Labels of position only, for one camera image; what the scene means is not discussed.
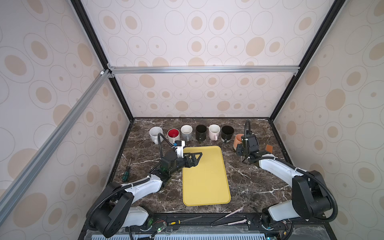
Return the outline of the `black mug white base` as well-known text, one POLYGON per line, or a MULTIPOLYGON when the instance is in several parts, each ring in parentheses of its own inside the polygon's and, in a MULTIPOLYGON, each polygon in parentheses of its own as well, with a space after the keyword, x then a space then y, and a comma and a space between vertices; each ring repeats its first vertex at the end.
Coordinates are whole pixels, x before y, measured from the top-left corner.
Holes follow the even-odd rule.
POLYGON ((221 130, 221 140, 223 143, 228 143, 234 134, 235 130, 231 126, 223 126, 221 130))

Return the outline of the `grey mug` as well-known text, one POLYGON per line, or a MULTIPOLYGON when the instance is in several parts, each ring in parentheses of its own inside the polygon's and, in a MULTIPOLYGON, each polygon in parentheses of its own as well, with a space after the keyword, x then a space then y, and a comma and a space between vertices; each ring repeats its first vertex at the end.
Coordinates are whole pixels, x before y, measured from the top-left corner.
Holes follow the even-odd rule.
POLYGON ((181 127, 181 133, 182 133, 183 140, 185 142, 188 142, 192 139, 193 127, 190 125, 184 125, 181 127))

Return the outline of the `white mug red inside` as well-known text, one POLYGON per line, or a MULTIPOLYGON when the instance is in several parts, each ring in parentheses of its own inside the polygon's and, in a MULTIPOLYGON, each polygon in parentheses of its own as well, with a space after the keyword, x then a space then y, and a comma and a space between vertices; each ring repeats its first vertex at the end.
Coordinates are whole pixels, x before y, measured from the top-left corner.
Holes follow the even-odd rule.
POLYGON ((178 129, 170 129, 167 132, 168 140, 171 144, 181 140, 180 131, 178 129))

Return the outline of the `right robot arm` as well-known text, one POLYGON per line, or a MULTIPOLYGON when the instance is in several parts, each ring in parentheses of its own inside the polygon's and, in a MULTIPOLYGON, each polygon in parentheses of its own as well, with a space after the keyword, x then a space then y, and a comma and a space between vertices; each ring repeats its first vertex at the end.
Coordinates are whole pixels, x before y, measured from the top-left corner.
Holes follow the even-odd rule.
POLYGON ((283 161, 267 150, 261 150, 259 140, 246 120, 241 143, 236 154, 250 165, 278 177, 292 189, 292 199, 263 209, 261 221, 265 228, 283 220, 304 219, 334 221, 339 213, 337 200, 327 187, 322 174, 306 171, 283 161))

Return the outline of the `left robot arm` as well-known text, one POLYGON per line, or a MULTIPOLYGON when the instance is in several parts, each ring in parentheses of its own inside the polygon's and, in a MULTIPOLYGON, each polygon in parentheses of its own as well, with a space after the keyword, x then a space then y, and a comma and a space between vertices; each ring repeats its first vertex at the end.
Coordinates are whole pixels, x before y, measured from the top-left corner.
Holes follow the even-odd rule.
POLYGON ((166 141, 171 150, 160 152, 160 161, 148 175, 128 184, 109 183, 87 212, 85 225, 90 231, 99 231, 105 238, 121 228, 132 226, 151 230, 159 223, 143 207, 132 207, 138 200, 165 187, 172 175, 183 168, 196 167, 203 153, 184 153, 185 141, 166 141))

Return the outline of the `pink mug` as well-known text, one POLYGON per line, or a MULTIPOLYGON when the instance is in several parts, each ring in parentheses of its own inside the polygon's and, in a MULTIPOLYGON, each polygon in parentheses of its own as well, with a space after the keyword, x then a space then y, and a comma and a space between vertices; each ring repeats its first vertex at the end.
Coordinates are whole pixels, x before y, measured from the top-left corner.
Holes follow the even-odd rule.
POLYGON ((209 138, 211 141, 217 141, 220 136, 221 127, 215 124, 212 124, 208 128, 209 130, 209 138))

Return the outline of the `cream and peach mug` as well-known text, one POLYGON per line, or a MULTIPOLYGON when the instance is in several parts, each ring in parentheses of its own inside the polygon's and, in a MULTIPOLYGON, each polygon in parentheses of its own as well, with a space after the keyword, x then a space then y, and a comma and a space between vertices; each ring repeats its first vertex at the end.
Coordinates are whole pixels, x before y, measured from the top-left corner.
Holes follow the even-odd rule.
POLYGON ((237 135, 235 136, 234 144, 233 144, 234 151, 237 150, 237 146, 238 146, 239 144, 242 144, 242 137, 243 137, 243 136, 244 136, 243 134, 237 134, 237 135))

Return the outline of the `white speckled mug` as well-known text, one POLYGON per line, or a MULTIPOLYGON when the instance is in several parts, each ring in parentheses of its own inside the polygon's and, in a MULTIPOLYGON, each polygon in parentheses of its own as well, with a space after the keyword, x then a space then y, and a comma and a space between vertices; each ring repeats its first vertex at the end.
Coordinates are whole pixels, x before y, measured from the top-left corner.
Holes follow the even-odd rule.
POLYGON ((161 127, 152 127, 150 129, 149 134, 154 144, 158 145, 163 141, 162 139, 159 141, 159 138, 158 138, 158 134, 162 134, 162 133, 163 133, 163 129, 161 127))

